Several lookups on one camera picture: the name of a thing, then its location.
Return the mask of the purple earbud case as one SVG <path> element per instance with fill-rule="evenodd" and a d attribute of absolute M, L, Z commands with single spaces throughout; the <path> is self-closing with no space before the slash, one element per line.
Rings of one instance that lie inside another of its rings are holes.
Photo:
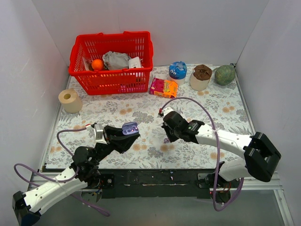
<path fill-rule="evenodd" d="M 127 122 L 122 125 L 122 133 L 123 135 L 131 135 L 138 133 L 138 131 L 132 131 L 132 127 L 137 127 L 138 128 L 138 123 L 137 122 Z"/>

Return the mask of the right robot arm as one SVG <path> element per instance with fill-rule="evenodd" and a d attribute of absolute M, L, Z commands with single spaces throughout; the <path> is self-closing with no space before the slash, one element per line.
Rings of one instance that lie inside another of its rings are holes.
<path fill-rule="evenodd" d="M 255 135 L 240 135 L 224 130 L 214 130 L 202 121 L 187 122 L 178 112 L 168 110 L 160 112 L 162 128 L 170 142 L 181 139 L 199 145 L 219 147 L 240 158 L 232 162 L 220 162 L 218 172 L 204 177 L 204 182 L 218 187 L 226 186 L 238 178 L 253 177 L 262 182 L 269 182 L 281 159 L 280 152 L 269 138 L 260 132 Z"/>

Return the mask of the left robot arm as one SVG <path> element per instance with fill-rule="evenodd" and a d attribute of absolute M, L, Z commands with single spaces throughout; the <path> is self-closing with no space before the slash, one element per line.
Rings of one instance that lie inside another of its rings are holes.
<path fill-rule="evenodd" d="M 94 147 L 77 147 L 73 162 L 64 171 L 31 191 L 18 191 L 13 195 L 12 208 L 19 225 L 34 225 L 50 207 L 80 189 L 96 189 L 99 193 L 113 187 L 114 176 L 102 175 L 99 163 L 113 151 L 124 153 L 129 150 L 140 136 L 138 124 L 127 122 L 121 128 L 101 128 L 94 123 L 86 125 L 85 129 L 94 133 Z"/>

